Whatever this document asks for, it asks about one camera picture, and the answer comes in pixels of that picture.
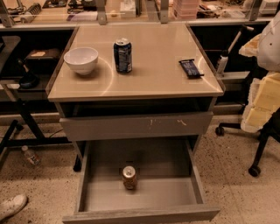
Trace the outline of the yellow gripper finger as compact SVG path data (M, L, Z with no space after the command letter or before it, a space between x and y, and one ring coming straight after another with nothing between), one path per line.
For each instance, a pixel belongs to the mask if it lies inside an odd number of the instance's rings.
M241 129L256 133L280 108L280 73L268 72L261 80L254 78L248 92L248 105L241 118Z

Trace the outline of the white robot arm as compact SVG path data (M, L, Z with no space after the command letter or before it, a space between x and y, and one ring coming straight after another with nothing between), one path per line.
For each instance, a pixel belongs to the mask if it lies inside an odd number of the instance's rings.
M253 37L240 50L246 57L256 56L257 65L268 73L254 78L248 92L248 104L241 118L241 129L255 133L280 108L280 11L261 34Z

